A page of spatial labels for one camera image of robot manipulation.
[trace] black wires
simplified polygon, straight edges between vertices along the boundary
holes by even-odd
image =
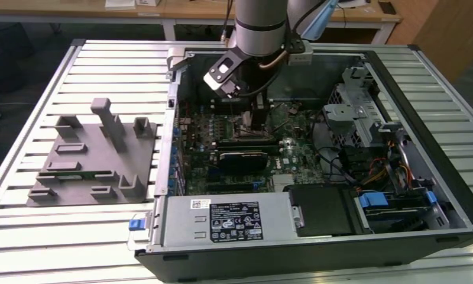
[[[341,9],[341,12],[344,13],[344,28],[346,28],[346,16],[345,16],[345,8],[337,4],[338,8]]]
[[[228,20],[229,20],[229,14],[230,14],[230,8],[232,7],[233,7],[233,0],[228,0],[226,17],[224,19],[221,41],[226,40],[226,27],[228,27]]]
[[[278,67],[278,70],[276,71],[276,73],[273,74],[273,76],[269,78],[269,80],[264,83],[264,85],[257,89],[254,90],[253,92],[250,93],[240,93],[238,94],[238,97],[241,98],[245,98],[248,96],[254,96],[257,95],[260,92],[262,92],[268,87],[269,85],[273,83],[273,81],[276,80],[276,78],[278,77],[280,75],[280,72],[281,71],[281,67]]]
[[[321,7],[321,5],[324,4],[325,0],[321,0],[321,2],[318,2],[312,8],[310,10],[306,11],[306,13],[298,18],[298,21],[296,22],[294,26],[293,26],[293,32],[298,33],[297,29],[302,23],[302,21],[306,19],[308,16],[310,16],[310,14],[314,12],[314,10],[318,9],[318,7]]]

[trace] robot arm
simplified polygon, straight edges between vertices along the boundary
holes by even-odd
[[[204,80],[222,98],[252,97],[265,91],[276,78],[278,63],[289,54],[304,52],[298,27],[318,14],[301,38],[314,40],[328,24],[338,0],[236,0],[236,47],[210,67]],[[288,14],[298,14],[293,30]]]

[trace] white paper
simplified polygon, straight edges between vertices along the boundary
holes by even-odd
[[[133,10],[134,0],[106,0],[105,1],[106,10]]]
[[[368,5],[366,0],[352,0],[344,3],[338,3],[337,7],[341,8],[353,8]]]

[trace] motherboard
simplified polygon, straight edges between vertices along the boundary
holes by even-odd
[[[324,182],[309,138],[317,111],[304,109],[301,103],[293,102],[272,106],[260,135],[238,128],[244,118],[236,112],[234,115],[217,115],[200,107],[189,115],[184,110],[186,116],[180,119],[180,128],[186,195],[276,192],[282,191],[285,185]],[[217,166],[225,154],[253,154],[262,167],[250,172],[240,170],[238,167],[256,165],[238,164],[236,160],[230,164],[237,168],[228,172]]]

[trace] floor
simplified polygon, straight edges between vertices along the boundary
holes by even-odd
[[[0,95],[0,164],[16,140],[22,125],[29,117],[33,104],[38,100],[49,83],[61,58],[73,38],[105,40],[164,40],[162,28],[158,25],[113,25],[113,24],[62,24],[61,33],[53,34],[48,24],[24,24],[36,55],[18,61],[26,76],[25,87],[5,95]],[[177,26],[178,40],[217,40],[220,30],[205,27]],[[454,87],[473,107],[473,64]]]

